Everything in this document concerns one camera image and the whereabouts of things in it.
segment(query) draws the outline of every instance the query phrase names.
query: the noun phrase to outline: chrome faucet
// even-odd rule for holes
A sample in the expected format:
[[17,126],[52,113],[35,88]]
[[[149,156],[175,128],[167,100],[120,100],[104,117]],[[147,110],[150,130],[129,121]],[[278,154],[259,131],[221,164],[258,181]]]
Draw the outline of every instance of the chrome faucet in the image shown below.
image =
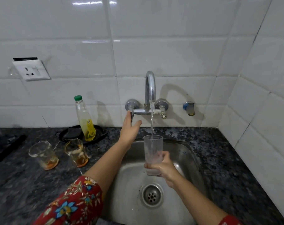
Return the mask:
[[137,115],[151,115],[150,103],[155,102],[153,114],[160,114],[162,119],[167,117],[166,110],[168,103],[165,99],[155,100],[155,75],[152,71],[146,73],[145,80],[145,102],[144,107],[140,108],[140,103],[135,99],[130,99],[125,104],[125,109],[130,110],[132,121],[135,114]]

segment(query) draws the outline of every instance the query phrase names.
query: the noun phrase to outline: wall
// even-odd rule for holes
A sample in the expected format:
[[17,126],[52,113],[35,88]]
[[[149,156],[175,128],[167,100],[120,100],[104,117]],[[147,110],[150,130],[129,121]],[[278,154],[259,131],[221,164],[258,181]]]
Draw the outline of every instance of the wall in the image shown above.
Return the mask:
[[284,0],[273,0],[219,129],[284,216]]
[[[95,123],[121,126],[148,70],[171,104],[155,125],[216,127],[270,1],[0,0],[0,127],[76,125],[78,94]],[[9,75],[16,57],[38,57],[51,80]]]

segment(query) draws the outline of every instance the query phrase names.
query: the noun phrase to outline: switch plate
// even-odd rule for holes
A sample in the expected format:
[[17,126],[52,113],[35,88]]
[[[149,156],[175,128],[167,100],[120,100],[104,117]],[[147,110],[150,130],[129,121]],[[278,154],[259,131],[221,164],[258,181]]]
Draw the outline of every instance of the switch plate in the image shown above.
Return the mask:
[[40,60],[13,61],[12,63],[20,76],[26,81],[50,79],[47,70]]

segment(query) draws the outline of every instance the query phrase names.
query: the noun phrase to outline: glass cup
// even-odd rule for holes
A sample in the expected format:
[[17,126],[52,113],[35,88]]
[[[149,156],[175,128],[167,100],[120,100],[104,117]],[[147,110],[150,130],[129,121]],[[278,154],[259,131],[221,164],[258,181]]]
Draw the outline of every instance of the glass cup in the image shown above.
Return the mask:
[[29,155],[36,158],[44,170],[53,169],[59,162],[48,141],[40,141],[34,144],[29,149]]
[[[143,137],[146,163],[160,163],[163,161],[163,137],[148,135]],[[157,176],[161,172],[157,169],[147,169],[147,175]]]
[[88,162],[88,155],[84,149],[83,142],[79,139],[70,140],[65,145],[65,153],[71,157],[77,167],[85,166]]

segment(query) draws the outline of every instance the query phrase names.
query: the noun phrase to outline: dish soap bottle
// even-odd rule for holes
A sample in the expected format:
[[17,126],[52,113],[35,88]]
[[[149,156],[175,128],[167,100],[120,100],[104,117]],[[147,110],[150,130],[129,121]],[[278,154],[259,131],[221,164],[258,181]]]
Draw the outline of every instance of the dish soap bottle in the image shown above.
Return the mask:
[[75,96],[74,100],[76,101],[76,114],[78,115],[78,121],[80,122],[80,126],[84,133],[85,141],[91,141],[96,135],[91,116],[81,95]]

